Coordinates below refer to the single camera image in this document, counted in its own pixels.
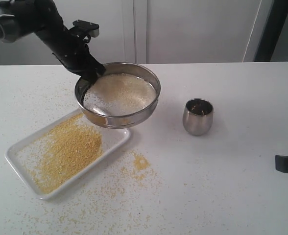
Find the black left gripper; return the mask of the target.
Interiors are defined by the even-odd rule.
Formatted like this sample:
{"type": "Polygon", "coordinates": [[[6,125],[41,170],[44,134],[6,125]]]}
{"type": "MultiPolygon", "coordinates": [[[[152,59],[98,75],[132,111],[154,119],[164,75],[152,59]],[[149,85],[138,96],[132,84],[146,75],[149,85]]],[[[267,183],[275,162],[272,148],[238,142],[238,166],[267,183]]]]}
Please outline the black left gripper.
{"type": "Polygon", "coordinates": [[[78,73],[78,81],[93,85],[106,68],[90,53],[86,43],[80,41],[64,26],[51,28],[51,51],[70,72],[78,73]]]}

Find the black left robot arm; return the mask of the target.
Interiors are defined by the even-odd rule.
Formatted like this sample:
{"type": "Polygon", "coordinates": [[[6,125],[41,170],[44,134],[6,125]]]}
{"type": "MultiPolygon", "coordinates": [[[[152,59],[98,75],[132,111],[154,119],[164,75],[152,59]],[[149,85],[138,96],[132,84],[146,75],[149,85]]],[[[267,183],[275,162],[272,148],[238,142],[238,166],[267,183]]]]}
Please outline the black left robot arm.
{"type": "Polygon", "coordinates": [[[68,29],[52,0],[0,1],[0,40],[13,43],[34,33],[66,70],[91,83],[106,72],[91,54],[89,42],[99,35],[99,25],[76,20],[68,29]]]}

